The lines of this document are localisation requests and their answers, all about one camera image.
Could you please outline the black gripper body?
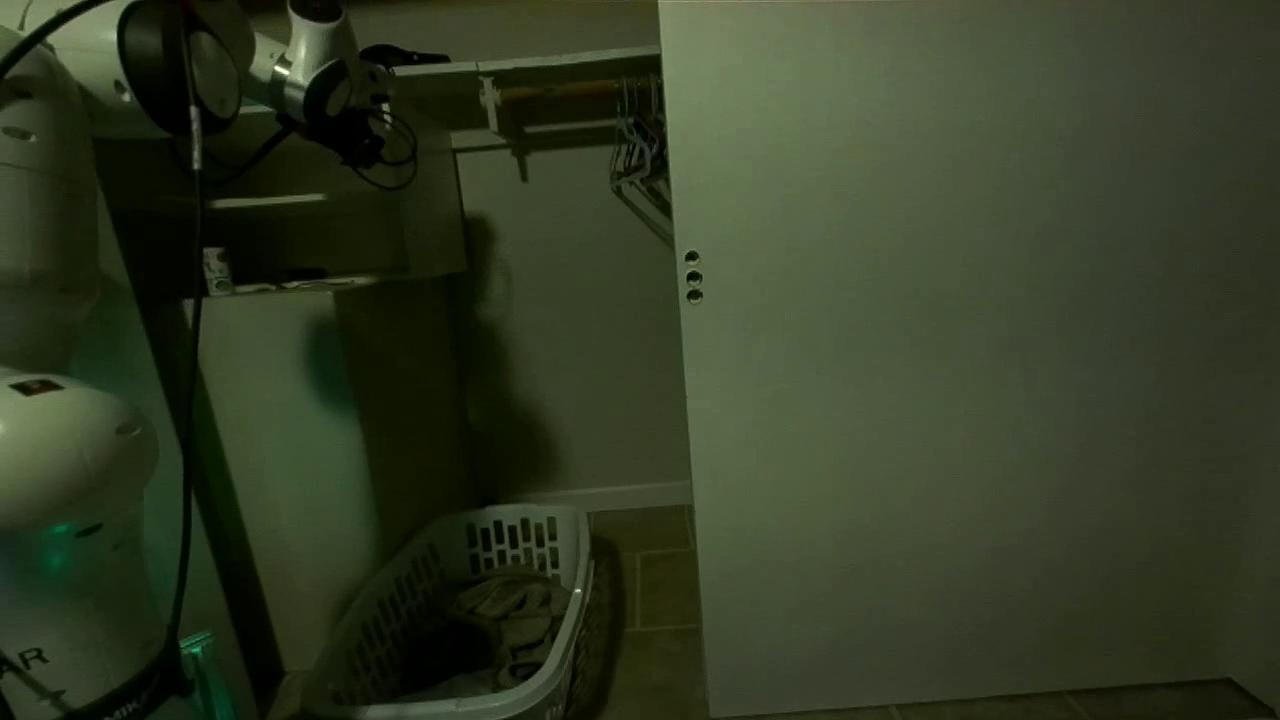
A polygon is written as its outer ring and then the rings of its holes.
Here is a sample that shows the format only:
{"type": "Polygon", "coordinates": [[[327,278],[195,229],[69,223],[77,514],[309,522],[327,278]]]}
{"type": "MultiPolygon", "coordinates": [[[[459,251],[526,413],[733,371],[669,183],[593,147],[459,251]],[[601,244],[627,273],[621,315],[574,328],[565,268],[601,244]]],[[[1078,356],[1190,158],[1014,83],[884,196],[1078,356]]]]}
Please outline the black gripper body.
{"type": "Polygon", "coordinates": [[[334,61],[304,89],[304,137],[331,147],[351,170],[372,170],[384,154],[388,107],[388,67],[334,61]]]}

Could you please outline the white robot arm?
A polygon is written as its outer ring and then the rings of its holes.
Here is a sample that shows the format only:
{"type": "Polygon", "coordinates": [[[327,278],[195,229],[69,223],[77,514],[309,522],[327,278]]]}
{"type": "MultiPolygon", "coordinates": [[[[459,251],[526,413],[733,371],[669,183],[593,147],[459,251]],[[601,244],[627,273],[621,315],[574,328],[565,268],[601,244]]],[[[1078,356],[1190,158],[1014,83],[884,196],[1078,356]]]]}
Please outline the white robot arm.
{"type": "Polygon", "coordinates": [[[338,0],[64,0],[0,61],[0,649],[3,720],[154,720],[190,693],[181,592],[144,559],[151,419],[77,380],[98,294],[95,139],[202,144],[248,106],[351,170],[384,161],[388,71],[338,0]]]}

